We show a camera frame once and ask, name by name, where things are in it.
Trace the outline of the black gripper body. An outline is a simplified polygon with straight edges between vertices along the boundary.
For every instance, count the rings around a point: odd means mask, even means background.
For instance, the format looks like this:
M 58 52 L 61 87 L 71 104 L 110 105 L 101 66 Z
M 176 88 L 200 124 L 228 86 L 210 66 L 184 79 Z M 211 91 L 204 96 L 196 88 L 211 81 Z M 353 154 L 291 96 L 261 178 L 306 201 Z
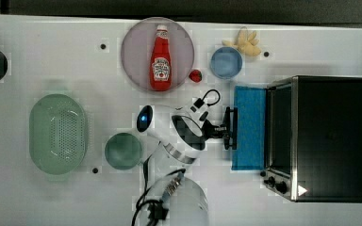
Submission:
M 228 128 L 225 124 L 214 125 L 209 120 L 206 120 L 202 127 L 205 139 L 223 138 L 228 135 Z

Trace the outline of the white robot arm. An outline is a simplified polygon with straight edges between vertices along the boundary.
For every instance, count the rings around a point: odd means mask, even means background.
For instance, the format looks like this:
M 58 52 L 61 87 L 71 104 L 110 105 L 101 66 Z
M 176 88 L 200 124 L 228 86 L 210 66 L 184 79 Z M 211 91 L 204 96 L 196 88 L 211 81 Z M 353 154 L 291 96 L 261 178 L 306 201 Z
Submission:
M 136 119 L 137 130 L 158 140 L 158 146 L 142 163 L 143 193 L 135 205 L 131 225 L 137 226 L 142 212 L 148 212 L 141 226 L 158 226 L 170 212 L 170 198 L 185 181 L 188 168 L 207 150 L 206 142 L 221 138 L 230 146 L 234 130 L 230 114 L 220 125 L 212 124 L 207 115 L 209 105 L 195 102 L 184 107 L 147 105 Z

